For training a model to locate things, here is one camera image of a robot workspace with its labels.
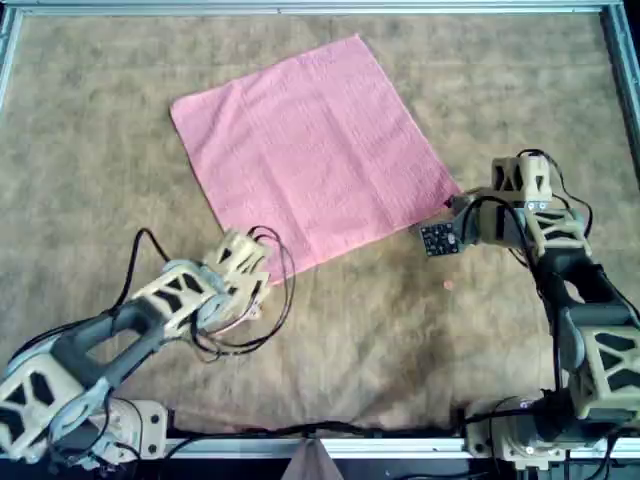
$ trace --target table surface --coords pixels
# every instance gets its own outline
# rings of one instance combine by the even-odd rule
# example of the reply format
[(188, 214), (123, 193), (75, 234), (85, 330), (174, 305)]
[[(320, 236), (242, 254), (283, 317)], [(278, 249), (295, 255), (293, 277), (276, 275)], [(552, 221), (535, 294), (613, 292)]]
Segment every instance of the table surface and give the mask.
[[(108, 307), (139, 227), (174, 257), (221, 239), (174, 99), (354, 33), (462, 188), (487, 184), (494, 157), (554, 155), (594, 207), (595, 258), (640, 301), (638, 184), (597, 15), (29, 17), (0, 116), (0, 362)], [(146, 244), (134, 288), (161, 266)], [(266, 331), (281, 300), (275, 289), (264, 321), (235, 335)], [(286, 327), (256, 354), (203, 365), (172, 345), (116, 395), (159, 400), (197, 430), (446, 424), (474, 399), (551, 385), (550, 345), (505, 251), (427, 259), (399, 232), (299, 275)]]

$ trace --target pink towel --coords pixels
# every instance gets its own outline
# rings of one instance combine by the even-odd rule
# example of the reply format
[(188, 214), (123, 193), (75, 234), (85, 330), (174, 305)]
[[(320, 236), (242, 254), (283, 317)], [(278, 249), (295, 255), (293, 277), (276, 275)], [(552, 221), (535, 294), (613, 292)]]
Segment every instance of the pink towel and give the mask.
[(171, 116), (221, 226), (274, 228), (298, 272), (459, 191), (358, 36), (180, 98)]

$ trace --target black cable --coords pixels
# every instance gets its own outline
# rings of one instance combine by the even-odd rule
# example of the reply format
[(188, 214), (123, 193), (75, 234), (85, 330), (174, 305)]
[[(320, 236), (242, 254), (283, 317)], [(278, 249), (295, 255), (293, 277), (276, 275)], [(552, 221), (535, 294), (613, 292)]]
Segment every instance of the black cable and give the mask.
[[(263, 238), (268, 238), (276, 242), (279, 248), (280, 261), (282, 265), (282, 277), (284, 279), (284, 302), (282, 305), (282, 310), (274, 326), (269, 331), (269, 333), (243, 343), (228, 342), (228, 341), (216, 338), (212, 334), (207, 334), (206, 331), (202, 335), (197, 329), (196, 318), (195, 317), (192, 318), (191, 339), (193, 340), (193, 343), (200, 350), (208, 354), (214, 355), (216, 359), (221, 356), (240, 356), (240, 355), (247, 355), (249, 353), (255, 352), (260, 347), (262, 347), (267, 341), (269, 341), (273, 336), (275, 336), (278, 333), (278, 331), (280, 331), (280, 329), (283, 327), (284, 323), (286, 322), (287, 317), (289, 316), (289, 312), (291, 311), (291, 306), (293, 303), (293, 297), (295, 294), (295, 286), (296, 286), (296, 279), (295, 279), (296, 270), (295, 270), (295, 262), (293, 260), (293, 256), (291, 255), (291, 252), (289, 251), (289, 249), (284, 245), (278, 232), (276, 232), (274, 229), (270, 227), (266, 227), (264, 225), (256, 225), (255, 227), (252, 227), (249, 230), (248, 235), (252, 236), (258, 229), (264, 229), (270, 232), (272, 235), (268, 235), (268, 234), (257, 235), (254, 238), (255, 241), (260, 241)], [(291, 272), (289, 272), (287, 269), (286, 259), (288, 259), (289, 263), (291, 264)], [(253, 300), (249, 302), (246, 312), (249, 311), (252, 304), (253, 304)], [(202, 337), (206, 338), (215, 347), (215, 350), (204, 345), (202, 343)], [(226, 350), (226, 349), (223, 349), (222, 347), (227, 347), (232, 350)]]
[(47, 438), (47, 450), (49, 451), (51, 460), (54, 463), (62, 463), (66, 467), (72, 467), (79, 460), (81, 460), (82, 458), (86, 457), (91, 453), (91, 450), (93, 449), (93, 447), (96, 445), (96, 443), (100, 441), (102, 437), (104, 437), (104, 434), (107, 432), (107, 428), (109, 427), (109, 422), (111, 420), (111, 413), (109, 412), (110, 396), (111, 396), (111, 391), (107, 392), (107, 394), (104, 397), (104, 401), (102, 403), (102, 408), (104, 410), (104, 425), (102, 425), (100, 432), (98, 433), (96, 438), (89, 444), (89, 446), (83, 449), (57, 448), (55, 446), (55, 443), (52, 440), (52, 431), (49, 430), (49, 434)]
[(132, 453), (136, 457), (136, 461), (139, 462), (139, 461), (142, 460), (142, 458), (140, 457), (140, 453), (135, 448), (133, 448), (131, 445), (127, 445), (126, 443), (122, 443), (122, 442), (113, 442), (113, 445), (118, 447), (118, 448), (121, 448), (122, 450), (126, 450), (126, 451)]
[[(613, 449), (616, 447), (616, 443), (618, 443), (618, 439), (620, 437), (621, 431), (613, 433), (607, 437), (607, 450), (604, 454), (604, 457), (602, 458), (602, 461), (600, 462), (600, 465), (592, 475), (589, 475), (584, 480), (596, 480), (596, 478), (598, 478), (600, 474), (608, 468), (609, 462), (611, 461), (611, 454), (613, 453)], [(609, 472), (607, 471), (603, 480), (606, 480), (608, 477)]]
[[(133, 279), (133, 271), (135, 269), (136, 259), (138, 255), (138, 246), (144, 234), (147, 234), (149, 236), (149, 238), (151, 239), (151, 242), (153, 243), (153, 246), (156, 248), (156, 251), (158, 252), (158, 255), (160, 255), (165, 262), (168, 262), (170, 260), (170, 258), (167, 256), (163, 248), (160, 246), (160, 244), (156, 240), (151, 230), (149, 230), (148, 228), (141, 228), (140, 230), (138, 230), (133, 240), (133, 247), (131, 250), (131, 257), (129, 258), (129, 266), (127, 268), (127, 274), (125, 277), (124, 286), (122, 287), (120, 295), (118, 296), (114, 304), (110, 308), (108, 308), (106, 312), (112, 312), (113, 310), (121, 306), (124, 300), (127, 298), (127, 295), (129, 294), (129, 289), (131, 288), (131, 281)], [(18, 350), (16, 350), (11, 356), (11, 360), (13, 360), (14, 358), (16, 358), (18, 355), (25, 352), (26, 350), (30, 349), (34, 345), (37, 345), (38, 343), (42, 342), (43, 340), (46, 340), (49, 337), (57, 335), (58, 333), (63, 333), (68, 330), (71, 330), (72, 328), (78, 327), (88, 322), (89, 320), (92, 320), (93, 318), (95, 317), (85, 318), (83, 320), (76, 320), (75, 322), (59, 325), (50, 330), (47, 330), (46, 332), (36, 335), (35, 337), (25, 342), (24, 345), (22, 345), (20, 348), (18, 348)]]
[[(296, 274), (296, 269), (295, 269), (295, 263), (293, 260), (293, 256), (291, 255), (291, 252), (289, 251), (289, 249), (284, 245), (282, 238), (280, 237), (280, 235), (278, 234), (278, 232), (276, 232), (274, 229), (272, 229), (271, 227), (266, 227), (264, 225), (257, 225), (255, 227), (252, 227), (251, 230), (249, 230), (249, 235), (252, 235), (256, 229), (265, 229), (269, 232), (271, 232), (273, 234), (273, 237), (270, 235), (258, 235), (254, 238), (254, 240), (256, 242), (259, 242), (262, 238), (268, 238), (272, 241), (275, 241), (278, 244), (278, 247), (280, 249), (280, 261), (281, 261), (281, 265), (282, 265), (282, 278), (284, 281), (284, 304), (282, 307), (282, 311), (280, 313), (280, 317), (278, 319), (278, 321), (276, 322), (274, 328), (272, 329), (271, 332), (269, 332), (267, 335), (256, 338), (254, 340), (250, 340), (248, 342), (245, 343), (240, 343), (240, 344), (234, 344), (234, 343), (230, 343), (230, 342), (226, 342), (223, 340), (219, 340), (219, 343), (226, 346), (226, 347), (231, 347), (231, 348), (244, 348), (244, 347), (249, 347), (249, 346), (253, 346), (259, 343), (264, 343), (266, 340), (268, 340), (269, 338), (273, 337), (276, 333), (278, 333), (278, 331), (282, 328), (282, 325), (284, 325), (284, 322), (287, 318), (287, 316), (289, 315), (289, 311), (291, 310), (291, 304), (293, 302), (293, 295), (295, 292), (295, 288), (296, 288), (296, 278), (295, 278), (295, 274)], [(287, 267), (286, 267), (286, 262), (285, 262), (285, 255), (288, 257), (289, 262), (291, 263), (291, 277), (287, 278)]]
[(484, 422), (490, 418), (517, 417), (520, 415), (534, 415), (536, 413), (538, 413), (538, 410), (535, 408), (514, 408), (511, 410), (501, 410), (499, 412), (477, 413), (465, 418), (461, 426), (469, 425), (470, 423)]
[(127, 400), (126, 398), (118, 398), (117, 400), (120, 400), (121, 402), (124, 402), (124, 403), (128, 404), (138, 414), (138, 419), (140, 420), (140, 441), (138, 442), (138, 452), (141, 452), (142, 451), (142, 439), (144, 438), (144, 421), (142, 420), (142, 412), (140, 412), (140, 409), (131, 400)]
[(527, 265), (527, 262), (525, 262), (522, 258), (520, 258), (517, 254), (516, 251), (513, 248), (509, 249), (509, 253), (513, 256), (513, 258), (516, 259), (516, 262), (518, 262), (520, 265), (522, 265), (524, 268), (529, 269), (529, 265)]
[(489, 475), (490, 472), (464, 472), (464, 473), (417, 473), (396, 477), (395, 480), (454, 480), (454, 479), (473, 479), (481, 478)]
[[(142, 433), (140, 434), (140, 442), (142, 442)], [(126, 443), (114, 442), (113, 445), (118, 448), (121, 448), (122, 450), (126, 450), (132, 453), (136, 457), (135, 461), (133, 462), (133, 467), (131, 468), (131, 473), (128, 475), (131, 480), (135, 480), (136, 473), (138, 472), (138, 462), (142, 461), (142, 458), (140, 457), (140, 452), (135, 448), (133, 448), (131, 445), (127, 445)], [(127, 470), (127, 467), (124, 467), (122, 464), (120, 464), (119, 466), (124, 471)]]
[(558, 200), (560, 200), (563, 203), (564, 208), (566, 210), (569, 210), (571, 208), (571, 205), (569, 204), (569, 201), (566, 198), (561, 197), (560, 195), (557, 195), (555, 193), (552, 193), (551, 195), (553, 196), (553, 198), (557, 198)]
[(131, 256), (129, 257), (129, 266), (127, 267), (127, 275), (125, 277), (124, 286), (122, 287), (122, 291), (120, 292), (118, 299), (115, 301), (115, 303), (109, 310), (114, 310), (118, 308), (120, 305), (124, 303), (124, 301), (127, 298), (127, 295), (129, 295), (129, 289), (131, 288), (131, 282), (133, 281), (133, 272), (136, 266), (136, 259), (138, 257), (138, 247), (140, 246), (140, 240), (142, 239), (142, 236), (145, 233), (151, 240), (151, 243), (153, 243), (153, 246), (156, 248), (158, 255), (162, 257), (162, 260), (164, 260), (165, 263), (171, 260), (169, 256), (165, 253), (164, 249), (160, 246), (160, 244), (156, 240), (156, 237), (153, 235), (153, 232), (151, 232), (151, 230), (149, 230), (148, 228), (141, 228), (140, 230), (138, 230), (138, 233), (136, 233), (136, 236), (133, 239), (133, 247), (131, 248)]
[[(311, 435), (315, 435), (318, 431), (330, 431), (334, 433), (342, 433), (357, 437), (364, 438), (399, 438), (402, 436), (408, 436), (409, 434), (414, 434), (413, 436), (419, 436), (420, 438), (424, 438), (429, 435), (428, 429), (424, 428), (412, 428), (412, 429), (397, 429), (397, 430), (387, 430), (383, 428), (377, 427), (359, 427), (357, 425), (353, 425), (351, 423), (345, 422), (337, 422), (337, 421), (325, 421), (325, 422), (317, 422), (317, 423), (305, 423), (300, 425), (292, 425), (289, 427), (278, 428), (274, 430), (266, 429), (266, 428), (248, 428), (241, 432), (235, 433), (213, 433), (213, 434), (203, 434), (198, 436), (193, 436), (189, 438), (185, 438), (180, 443), (175, 445), (167, 454), (164, 459), (168, 460), (173, 455), (176, 454), (180, 449), (184, 448), (187, 445), (190, 445), (195, 442), (199, 442), (202, 440), (212, 440), (212, 439), (255, 439), (255, 438), (284, 438), (284, 437), (292, 437), (292, 436), (302, 436), (309, 437)], [(451, 436), (455, 432), (446, 431), (441, 432), (439, 436)]]
[(508, 402), (509, 400), (513, 400), (514, 398), (516, 397), (507, 397), (496, 403), (493, 407), (493, 410), (491, 410), (492, 416), (489, 418), (489, 443), (491, 444), (491, 458), (493, 459), (493, 466), (496, 469), (498, 477), (501, 477), (501, 473), (500, 464), (498, 463), (498, 459), (496, 458), (496, 445), (493, 438), (493, 420), (496, 418), (495, 414), (497, 413), (498, 408), (500, 408), (500, 406), (504, 404), (504, 402)]
[(553, 166), (553, 168), (555, 168), (556, 173), (558, 174), (558, 177), (560, 178), (560, 185), (562, 186), (562, 190), (564, 191), (565, 195), (567, 197), (569, 197), (572, 200), (575, 200), (576, 202), (584, 205), (587, 209), (587, 211), (589, 212), (589, 218), (587, 220), (587, 225), (584, 229), (584, 237), (585, 238), (589, 238), (589, 235), (591, 234), (591, 226), (593, 225), (593, 208), (591, 208), (591, 205), (589, 205), (589, 203), (587, 203), (586, 201), (582, 200), (581, 198), (578, 198), (574, 195), (571, 195), (568, 191), (567, 191), (567, 187), (564, 183), (564, 174), (562, 173), (562, 169), (560, 168), (560, 165), (558, 164), (558, 162), (556, 162), (553, 157), (551, 155), (549, 155), (547, 152), (545, 152), (544, 150), (540, 150), (537, 148), (526, 148), (524, 150), (522, 150), (520, 153), (518, 153), (518, 157), (521, 157), (524, 154), (534, 154), (534, 155), (542, 155), (544, 158), (547, 159), (547, 161)]

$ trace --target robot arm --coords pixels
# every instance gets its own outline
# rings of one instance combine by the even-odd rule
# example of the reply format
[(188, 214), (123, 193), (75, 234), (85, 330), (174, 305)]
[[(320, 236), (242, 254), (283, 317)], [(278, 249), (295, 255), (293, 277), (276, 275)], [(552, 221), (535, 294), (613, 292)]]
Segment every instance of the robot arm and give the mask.
[[(496, 159), (491, 187), (452, 198), (453, 220), (420, 226), (429, 256), (481, 242), (526, 256), (554, 339), (556, 389), (536, 401), (514, 397), (467, 412), (531, 409), (531, 415), (487, 420), (467, 430), (473, 454), (486, 456), (492, 437), (495, 455), (521, 468), (544, 468), (564, 458), (561, 450), (593, 445), (640, 414), (638, 312), (594, 262), (580, 213), (550, 208), (549, 163), (536, 151)], [(571, 296), (567, 282), (582, 301)], [(567, 386), (560, 368), (569, 374)]]
[[(192, 328), (220, 334), (257, 318), (269, 289), (259, 271), (268, 248), (230, 231), (203, 263), (169, 261), (162, 275), (120, 307), (42, 339), (9, 363), (0, 383), (0, 453), (12, 460), (98, 466), (164, 453), (167, 411), (110, 393), (151, 354)], [(139, 337), (108, 363), (88, 352), (130, 330)]]

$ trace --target pink cloth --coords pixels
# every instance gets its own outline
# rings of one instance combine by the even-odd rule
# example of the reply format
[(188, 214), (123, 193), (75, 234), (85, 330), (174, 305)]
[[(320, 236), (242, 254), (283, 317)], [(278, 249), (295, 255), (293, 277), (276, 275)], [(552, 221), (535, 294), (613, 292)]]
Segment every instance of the pink cloth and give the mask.
[(274, 228), (298, 272), (459, 191), (358, 36), (180, 98), (171, 116), (222, 227)]

